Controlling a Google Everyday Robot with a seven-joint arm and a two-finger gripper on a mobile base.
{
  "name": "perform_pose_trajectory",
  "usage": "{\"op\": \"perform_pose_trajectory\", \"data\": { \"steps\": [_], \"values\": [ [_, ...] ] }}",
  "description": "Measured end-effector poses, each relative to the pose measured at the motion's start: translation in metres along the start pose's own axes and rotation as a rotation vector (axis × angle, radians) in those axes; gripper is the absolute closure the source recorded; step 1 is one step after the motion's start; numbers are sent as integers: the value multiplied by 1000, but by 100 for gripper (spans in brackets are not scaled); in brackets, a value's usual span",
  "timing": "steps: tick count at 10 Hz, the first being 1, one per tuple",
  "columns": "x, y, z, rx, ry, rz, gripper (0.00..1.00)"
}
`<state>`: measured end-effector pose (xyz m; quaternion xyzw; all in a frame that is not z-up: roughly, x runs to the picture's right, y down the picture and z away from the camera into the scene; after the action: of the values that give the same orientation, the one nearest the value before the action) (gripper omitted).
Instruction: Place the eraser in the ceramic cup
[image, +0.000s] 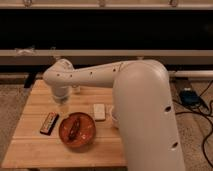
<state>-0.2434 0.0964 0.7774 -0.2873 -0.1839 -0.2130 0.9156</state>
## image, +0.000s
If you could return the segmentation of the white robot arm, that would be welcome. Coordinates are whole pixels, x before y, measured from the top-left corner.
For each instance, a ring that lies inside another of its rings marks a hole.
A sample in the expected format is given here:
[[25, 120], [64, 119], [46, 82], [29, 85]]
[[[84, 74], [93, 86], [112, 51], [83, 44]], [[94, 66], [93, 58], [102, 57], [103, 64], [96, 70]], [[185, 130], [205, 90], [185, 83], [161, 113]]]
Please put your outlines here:
[[71, 86], [108, 87], [128, 171], [185, 171], [169, 74], [156, 60], [132, 60], [75, 69], [66, 59], [43, 74], [57, 100]]

